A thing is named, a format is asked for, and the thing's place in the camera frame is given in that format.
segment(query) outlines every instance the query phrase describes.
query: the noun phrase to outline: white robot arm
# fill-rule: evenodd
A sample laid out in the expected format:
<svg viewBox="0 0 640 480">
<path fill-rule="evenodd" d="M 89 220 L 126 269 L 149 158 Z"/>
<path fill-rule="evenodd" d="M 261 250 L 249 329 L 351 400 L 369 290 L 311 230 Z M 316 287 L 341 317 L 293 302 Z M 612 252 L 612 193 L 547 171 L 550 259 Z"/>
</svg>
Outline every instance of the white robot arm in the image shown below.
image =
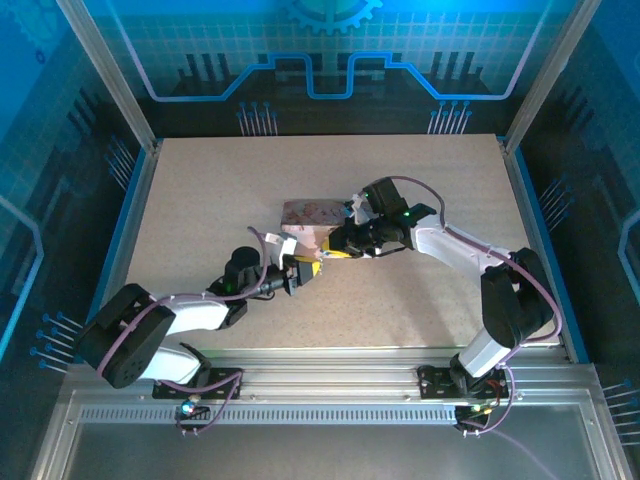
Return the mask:
<svg viewBox="0 0 640 480">
<path fill-rule="evenodd" d="M 247 312 L 248 300 L 270 299 L 278 289 L 293 295 L 320 270 L 315 259 L 294 256 L 297 240 L 287 233 L 267 233 L 261 244 L 262 266 L 258 251 L 240 247 L 202 294 L 156 300 L 139 285 L 126 285 L 79 333 L 77 352 L 115 388 L 139 379 L 201 384 L 206 360 L 173 335 L 229 328 Z"/>
<path fill-rule="evenodd" d="M 366 216 L 365 201 L 377 217 Z M 451 377 L 462 394 L 551 320 L 552 309 L 541 292 L 505 263 L 505 259 L 515 262 L 518 270 L 524 270 L 548 292 L 544 270 L 533 251 L 510 252 L 492 246 L 444 224 L 443 215 L 426 205 L 409 208 L 389 177 L 368 185 L 347 205 L 350 217 L 323 246 L 328 255 L 383 256 L 384 244 L 399 242 L 437 258 L 481 289 L 484 328 L 451 362 Z"/>
<path fill-rule="evenodd" d="M 365 212 L 365 203 L 373 218 Z M 494 247 L 444 224 L 444 216 L 426 205 L 409 207 L 389 177 L 365 187 L 347 207 L 350 216 L 329 235 L 322 247 L 325 253 L 376 257 L 387 254 L 383 245 L 399 242 L 403 249 L 437 258 L 481 289 L 484 328 L 450 365 L 460 395 L 473 392 L 505 356 L 551 320 L 553 312 L 539 289 L 518 273 L 549 290 L 531 250 Z M 156 301 L 138 285 L 124 287 L 79 334 L 78 353 L 116 388 L 140 378 L 193 384 L 201 376 L 203 357 L 188 345 L 171 346 L 171 335 L 228 328 L 246 313 L 245 297 L 271 295 L 280 288 L 292 295 L 319 270 L 318 262 L 293 255 L 295 237 L 266 234 L 263 240 L 263 262 L 269 258 L 268 267 L 260 267 L 256 250 L 240 247 L 224 275 L 202 295 Z"/>
</svg>

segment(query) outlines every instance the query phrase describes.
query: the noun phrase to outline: purple wire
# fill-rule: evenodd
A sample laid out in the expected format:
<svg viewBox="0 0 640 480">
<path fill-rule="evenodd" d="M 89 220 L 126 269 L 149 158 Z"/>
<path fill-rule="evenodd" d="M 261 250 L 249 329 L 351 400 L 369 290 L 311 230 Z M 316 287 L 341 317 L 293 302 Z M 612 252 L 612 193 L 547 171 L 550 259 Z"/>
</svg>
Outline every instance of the purple wire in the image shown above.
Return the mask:
<svg viewBox="0 0 640 480">
<path fill-rule="evenodd" d="M 478 435 L 483 435 L 485 433 L 492 432 L 493 430 L 498 428 L 500 426 L 500 424 L 502 422 L 504 422 L 505 418 L 507 418 L 507 415 L 509 415 L 509 412 L 511 411 L 511 407 L 513 407 L 513 400 L 515 399 L 515 396 L 516 396 L 516 380 L 515 380 L 515 378 L 513 378 L 513 371 L 506 364 L 502 365 L 499 368 L 505 369 L 507 371 L 507 373 L 509 374 L 509 380 L 511 381 L 511 389 L 509 391 L 509 401 L 507 402 L 507 407 L 504 409 L 504 412 L 502 412 L 502 415 L 496 421 L 496 423 L 494 423 L 490 427 L 484 427 L 482 430 L 480 430 L 478 432 Z"/>
<path fill-rule="evenodd" d="M 465 237 L 464 235 L 461 235 L 460 233 L 454 231 L 453 229 L 449 228 L 447 226 L 447 223 L 445 221 L 445 216 L 444 216 L 444 212 L 445 212 L 445 201 L 444 198 L 442 198 L 442 196 L 436 192 L 432 187 L 430 187 L 429 185 L 427 185 L 426 183 L 417 180 L 415 178 L 412 177 L 407 177 L 404 175 L 392 175 L 389 176 L 388 178 L 392 179 L 392 180 L 404 180 L 407 182 L 411 182 L 411 183 L 415 183 L 416 185 L 421 186 L 422 188 L 426 189 L 429 193 L 431 193 L 434 197 L 436 197 L 436 199 L 438 200 L 438 203 L 440 204 L 440 223 L 442 224 L 442 226 L 444 227 L 445 231 L 451 235 L 454 238 L 457 238 L 458 240 L 460 240 L 461 242 L 469 245 L 472 248 L 475 248 L 476 250 L 481 251 L 482 253 L 486 254 L 486 255 L 490 255 L 492 257 L 497 258 L 498 260 L 506 263 L 507 265 L 509 265 L 512 269 L 514 269 L 516 272 L 518 272 L 520 275 L 522 275 L 529 283 L 531 283 L 531 285 L 533 285 L 533 287 L 540 293 L 540 295 L 542 295 L 542 297 L 547 301 L 547 303 L 549 304 L 549 306 L 551 307 L 551 310 L 553 311 L 554 316 L 556 317 L 556 323 L 555 323 L 555 328 L 553 329 L 553 331 L 547 335 L 541 335 L 539 337 L 535 337 L 535 338 L 531 338 L 527 341 L 525 341 L 524 343 L 520 344 L 520 345 L 516 345 L 515 348 L 513 348 L 502 360 L 501 363 L 506 362 L 507 360 L 509 360 L 513 355 L 515 355 L 520 348 L 522 348 L 522 345 L 528 345 L 531 343 L 535 343 L 535 342 L 543 342 L 545 340 L 549 340 L 553 337 L 556 337 L 557 335 L 560 334 L 560 331 L 562 330 L 562 313 L 560 312 L 560 308 L 558 307 L 558 304 L 556 303 L 555 299 L 553 298 L 553 296 L 547 292 L 547 290 L 542 286 L 542 284 L 540 282 L 538 282 L 533 275 L 531 275 L 529 272 L 527 272 L 524 268 L 522 268 L 520 265 L 518 265 L 516 262 L 514 262 L 513 260 L 511 260 L 509 257 L 506 257 L 505 255 L 502 255 L 499 252 L 495 252 L 493 250 L 491 250 L 490 247 L 486 247 L 484 245 L 481 245 L 475 241 L 473 241 L 470 238 Z"/>
<path fill-rule="evenodd" d="M 147 305 L 144 309 L 142 309 L 142 311 L 140 313 L 138 313 L 138 315 L 136 315 L 134 317 L 134 319 L 131 321 L 131 323 L 129 323 L 129 325 L 127 325 L 127 327 L 122 331 L 122 333 L 118 336 L 118 338 L 116 339 L 115 342 L 113 342 L 113 344 L 111 345 L 111 347 L 109 348 L 109 350 L 107 350 L 107 353 L 105 354 L 105 356 L 102 358 L 102 361 L 100 362 L 100 365 L 98 365 L 98 368 L 96 368 L 96 372 L 98 373 L 98 375 L 100 375 L 102 377 L 103 373 L 104 373 L 104 369 L 107 366 L 107 364 L 111 361 L 111 358 L 113 357 L 113 355 L 116 353 L 116 351 L 118 350 L 118 348 L 120 348 L 120 345 L 122 345 L 122 343 L 125 341 L 125 339 L 129 336 L 129 334 L 131 332 L 133 332 L 136 327 L 138 326 L 138 324 L 142 321 L 142 319 L 154 308 L 159 307 L 161 305 L 166 305 L 170 302 L 172 302 L 173 300 L 212 300 L 212 301 L 233 301 L 233 300 L 242 300 L 243 298 L 247 298 L 248 296 L 254 294 L 255 292 L 258 291 L 258 289 L 260 288 L 260 286 L 264 283 L 265 278 L 267 277 L 267 244 L 264 241 L 264 238 L 260 235 L 260 233 L 253 227 L 247 227 L 247 229 L 253 233 L 256 238 L 258 239 L 258 241 L 260 242 L 260 247 L 262 247 L 262 258 L 263 258 L 263 266 L 262 266 L 262 274 L 260 275 L 260 278 L 258 279 L 258 282 L 249 290 L 242 292 L 238 295 L 230 295 L 227 297 L 218 297 L 216 295 L 213 295 L 211 293 L 201 293 L 201 294 L 197 294 L 197 293 L 178 293 L 176 295 L 167 295 L 166 297 L 163 297 L 159 300 L 156 300 L 155 302 Z"/>
<path fill-rule="evenodd" d="M 473 422 L 471 420 L 464 420 L 463 423 L 466 423 L 467 425 L 471 425 L 473 427 L 482 428 L 482 425 L 480 423 Z M 507 435 L 506 433 L 501 432 L 499 430 L 495 430 L 493 433 L 495 433 L 499 437 L 505 439 L 507 442 L 511 443 L 514 447 L 516 447 L 522 453 L 524 453 L 527 457 L 529 457 L 529 459 L 534 464 L 536 464 L 540 470 L 542 470 L 544 473 L 546 473 L 549 478 L 551 478 L 553 480 L 560 480 L 551 470 L 549 470 L 549 468 L 544 463 L 542 463 L 542 461 L 538 457 L 535 456 L 535 454 L 531 450 L 529 450 L 527 447 L 525 447 L 518 440 L 516 440 L 512 436 Z"/>
<path fill-rule="evenodd" d="M 177 421 L 177 426 L 178 428 L 182 429 L 183 433 L 192 433 L 194 435 L 198 434 L 198 433 L 203 433 L 206 432 L 207 430 L 209 430 L 212 426 L 214 426 L 218 420 L 220 419 L 220 417 L 222 416 L 222 412 L 224 411 L 225 408 L 227 408 L 227 405 L 229 404 L 229 401 L 231 400 L 231 397 L 233 397 L 233 394 L 236 392 L 238 385 L 240 384 L 240 379 L 242 378 L 242 372 L 236 372 L 233 375 L 225 378 L 224 380 L 220 380 L 217 383 L 214 383 L 213 385 L 209 385 L 207 387 L 202 387 L 202 388 L 189 388 L 189 387 L 184 387 L 178 383 L 174 383 L 174 382 L 170 382 L 168 380 L 160 380 L 162 383 L 164 383 L 166 386 L 174 388 L 178 391 L 181 392 L 185 392 L 185 393 L 206 393 L 209 392 L 211 390 L 215 390 L 216 388 L 219 388 L 223 385 L 226 385 L 229 382 L 233 381 L 233 386 L 231 387 L 231 390 L 229 390 L 229 394 L 227 395 L 227 398 L 224 399 L 224 403 L 222 404 L 222 406 L 220 407 L 220 409 L 218 410 L 218 412 L 215 414 L 215 416 L 211 419 L 211 421 L 209 423 L 207 423 L 204 427 L 202 428 L 194 428 L 193 430 L 185 430 L 184 428 L 182 428 L 182 423 L 180 423 L 180 419 L 178 419 Z"/>
</svg>

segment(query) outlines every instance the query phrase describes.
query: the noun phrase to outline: purple cable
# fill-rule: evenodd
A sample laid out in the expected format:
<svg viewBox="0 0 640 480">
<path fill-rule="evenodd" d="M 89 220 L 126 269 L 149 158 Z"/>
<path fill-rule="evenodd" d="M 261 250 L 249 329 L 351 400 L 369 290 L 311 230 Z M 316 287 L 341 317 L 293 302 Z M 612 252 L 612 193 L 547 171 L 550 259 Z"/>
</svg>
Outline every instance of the purple cable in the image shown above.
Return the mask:
<svg viewBox="0 0 640 480">
<path fill-rule="evenodd" d="M 483 428 L 482 430 L 480 430 L 478 432 L 478 435 L 483 435 L 485 433 L 492 432 L 493 430 L 498 428 L 500 426 L 500 424 L 502 422 L 504 422 L 504 419 L 507 418 L 507 415 L 509 415 L 509 412 L 511 411 L 511 407 L 513 407 L 513 400 L 514 400 L 514 398 L 516 396 L 516 380 L 515 380 L 515 378 L 513 378 L 513 371 L 506 364 L 502 365 L 501 367 L 498 367 L 498 368 L 505 369 L 507 371 L 507 373 L 509 374 L 509 380 L 511 381 L 511 389 L 509 391 L 509 401 L 507 402 L 507 407 L 504 409 L 504 412 L 502 412 L 502 415 L 496 421 L 496 423 L 494 423 L 490 427 Z"/>
<path fill-rule="evenodd" d="M 480 423 L 472 422 L 471 420 L 464 420 L 463 423 L 466 423 L 467 425 L 471 425 L 473 427 L 482 428 L 482 425 Z M 549 468 L 544 463 L 542 463 L 542 461 L 538 457 L 534 455 L 534 453 L 531 450 L 525 447 L 518 440 L 499 430 L 495 430 L 493 433 L 505 439 L 507 442 L 511 443 L 511 445 L 513 445 L 514 447 L 519 449 L 522 453 L 524 453 L 527 457 L 529 457 L 529 459 L 533 463 L 535 463 L 540 470 L 546 473 L 549 478 L 553 480 L 560 480 L 551 470 L 549 470 Z"/>
<path fill-rule="evenodd" d="M 129 323 L 129 325 L 127 325 L 127 327 L 122 331 L 122 333 L 118 336 L 118 338 L 116 339 L 115 342 L 113 342 L 113 345 L 111 345 L 111 347 L 109 348 L 109 350 L 107 350 L 107 353 L 105 354 L 105 356 L 102 358 L 102 361 L 100 362 L 100 365 L 98 365 L 98 368 L 96 368 L 96 372 L 98 373 L 98 375 L 100 375 L 102 377 L 103 373 L 104 373 L 104 369 L 105 367 L 108 365 L 108 363 L 111 361 L 111 358 L 113 357 L 113 355 L 116 353 L 116 351 L 118 351 L 118 348 L 120 348 L 120 345 L 122 345 L 122 343 L 125 341 L 125 339 L 129 336 L 129 334 L 131 332 L 133 332 L 136 327 L 138 326 L 138 324 L 142 321 L 142 319 L 154 308 L 161 306 L 161 305 L 166 305 L 167 303 L 172 302 L 173 300 L 212 300 L 212 301 L 216 301 L 216 302 L 225 302 L 225 301 L 232 301 L 232 300 L 242 300 L 243 298 L 247 298 L 248 296 L 254 294 L 255 292 L 258 291 L 258 289 L 260 288 L 260 286 L 264 283 L 265 278 L 267 277 L 267 244 L 264 241 L 264 238 L 260 235 L 260 233 L 253 227 L 247 227 L 247 229 L 253 233 L 256 238 L 258 239 L 258 241 L 260 242 L 260 247 L 262 247 L 262 258 L 263 258 L 263 266 L 262 266 L 262 274 L 260 275 L 260 278 L 258 279 L 258 282 L 249 290 L 242 292 L 238 295 L 230 295 L 227 297 L 218 297 L 215 296 L 213 294 L 210 293 L 178 293 L 176 295 L 167 295 L 166 297 L 163 297 L 159 300 L 156 300 L 155 302 L 147 305 L 144 309 L 142 309 L 142 311 L 140 313 L 138 313 L 138 315 L 136 315 L 134 317 L 134 319 L 131 321 L 131 323 Z"/>
<path fill-rule="evenodd" d="M 554 300 L 553 296 L 547 292 L 547 290 L 542 286 L 542 284 L 540 284 L 540 282 L 538 282 L 533 275 L 531 275 L 529 272 L 527 272 L 524 268 L 522 268 L 520 265 L 518 265 L 516 262 L 514 262 L 513 260 L 511 260 L 510 258 L 502 255 L 501 253 L 495 252 L 493 250 L 491 250 L 491 248 L 486 247 L 484 245 L 481 245 L 477 242 L 474 242 L 473 240 L 471 240 L 470 238 L 465 237 L 464 235 L 459 234 L 458 232 L 452 230 L 451 228 L 449 228 L 447 226 L 447 223 L 445 221 L 445 216 L 444 216 L 444 212 L 445 212 L 445 201 L 444 198 L 442 198 L 442 196 L 436 192 L 433 188 L 431 188 L 429 185 L 427 185 L 426 183 L 417 180 L 415 178 L 412 177 L 407 177 L 404 175 L 392 175 L 389 176 L 388 178 L 392 179 L 392 180 L 404 180 L 407 182 L 411 182 L 411 183 L 415 183 L 416 185 L 421 186 L 422 188 L 426 189 L 429 193 L 431 193 L 434 197 L 436 197 L 436 199 L 438 200 L 438 203 L 440 204 L 440 223 L 442 224 L 442 226 L 444 227 L 445 231 L 451 235 L 454 238 L 457 238 L 458 240 L 460 240 L 463 243 L 466 243 L 467 245 L 469 245 L 472 248 L 475 248 L 476 250 L 479 250 L 480 252 L 486 254 L 486 255 L 490 255 L 492 257 L 497 258 L 498 260 L 506 263 L 507 265 L 509 265 L 512 269 L 514 269 L 516 272 L 518 272 L 520 275 L 522 275 L 529 283 L 531 283 L 531 285 L 533 285 L 533 287 L 540 293 L 540 295 L 542 295 L 542 297 L 547 301 L 547 303 L 549 304 L 549 306 L 551 307 L 551 310 L 553 311 L 554 316 L 556 317 L 556 324 L 555 324 L 555 328 L 553 329 L 553 332 L 547 334 L 547 335 L 541 335 L 539 337 L 535 337 L 535 338 L 531 338 L 527 341 L 525 341 L 524 343 L 520 344 L 520 345 L 516 345 L 515 348 L 513 348 L 500 362 L 504 363 L 507 360 L 509 360 L 513 355 L 515 355 L 520 348 L 522 348 L 522 345 L 528 345 L 531 343 L 535 343 L 535 342 L 543 342 L 545 340 L 549 340 L 553 337 L 556 337 L 557 335 L 560 334 L 560 331 L 562 330 L 562 313 L 560 312 L 560 308 L 558 307 L 558 304 L 556 303 L 556 301 Z"/>
<path fill-rule="evenodd" d="M 209 430 L 213 425 L 215 425 L 218 420 L 220 419 L 220 417 L 222 416 L 222 412 L 224 411 L 224 409 L 227 407 L 227 405 L 229 404 L 229 401 L 231 400 L 231 397 L 233 397 L 233 394 L 236 392 L 238 385 L 240 384 L 240 379 L 242 378 L 242 372 L 236 372 L 233 375 L 225 378 L 224 380 L 220 380 L 217 383 L 214 383 L 213 385 L 208 385 L 206 387 L 201 387 L 201 388 L 189 388 L 189 387 L 184 387 L 178 383 L 174 383 L 174 382 L 170 382 L 168 380 L 160 380 L 162 383 L 164 383 L 166 386 L 171 387 L 175 390 L 184 392 L 184 393 L 206 393 L 209 392 L 211 390 L 215 390 L 216 388 L 219 388 L 223 385 L 226 385 L 229 382 L 233 381 L 233 386 L 231 387 L 231 390 L 229 390 L 229 394 L 227 395 L 227 398 L 224 399 L 224 403 L 222 404 L 222 406 L 220 407 L 220 409 L 218 410 L 218 412 L 215 414 L 215 416 L 211 419 L 211 421 L 209 423 L 207 423 L 204 427 L 202 428 L 194 428 L 193 430 L 185 430 L 184 428 L 182 428 L 182 424 L 180 423 L 180 419 L 178 419 L 177 421 L 177 426 L 178 428 L 182 429 L 182 432 L 184 434 L 186 433 L 192 433 L 194 435 L 197 435 L 198 433 L 202 433 L 202 432 L 206 432 L 207 430 Z"/>
</svg>

